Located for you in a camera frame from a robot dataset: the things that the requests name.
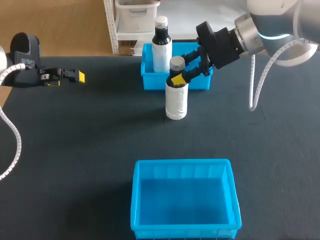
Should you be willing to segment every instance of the bottle label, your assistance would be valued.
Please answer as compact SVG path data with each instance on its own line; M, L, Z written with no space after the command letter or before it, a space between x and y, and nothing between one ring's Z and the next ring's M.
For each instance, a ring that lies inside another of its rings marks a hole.
M169 73L172 58L172 41L166 45L152 43L153 70L155 73Z

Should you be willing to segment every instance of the white storage drawer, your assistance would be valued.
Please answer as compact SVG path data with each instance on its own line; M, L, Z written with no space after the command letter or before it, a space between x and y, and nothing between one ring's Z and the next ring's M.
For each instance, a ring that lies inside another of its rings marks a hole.
M154 31L159 5L160 2L153 0L115 0L120 21L126 33Z

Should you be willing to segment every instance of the white label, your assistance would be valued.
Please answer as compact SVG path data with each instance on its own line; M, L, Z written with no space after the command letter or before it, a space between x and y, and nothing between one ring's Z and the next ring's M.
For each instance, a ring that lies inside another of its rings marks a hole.
M172 120L183 119L187 115L188 87L173 88L165 84L165 113Z
M155 73L168 73L172 58L172 41L167 45L152 43L153 70Z

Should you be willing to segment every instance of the wooden floor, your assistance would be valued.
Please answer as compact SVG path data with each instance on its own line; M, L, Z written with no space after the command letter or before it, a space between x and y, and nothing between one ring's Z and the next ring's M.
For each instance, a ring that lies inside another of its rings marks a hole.
M112 55L103 0L3 0L0 45L19 32L37 36L42 56Z

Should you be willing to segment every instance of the blue plastic bin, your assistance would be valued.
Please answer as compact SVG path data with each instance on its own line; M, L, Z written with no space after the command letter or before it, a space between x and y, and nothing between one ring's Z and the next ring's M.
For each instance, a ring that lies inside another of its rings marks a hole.
M172 44L172 56L181 56L189 54L199 47L196 42L174 42ZM185 67L186 70L191 70L199 66L200 57L191 62ZM214 71L210 69L210 76L201 74L194 78L189 84L189 90L209 90L210 81ZM166 80L169 73L154 72L154 61L152 55L152 44L147 43L143 46L142 62L141 62L141 75L143 77L144 90L165 90Z
M131 200L136 239L235 238L240 227L229 160L136 162Z

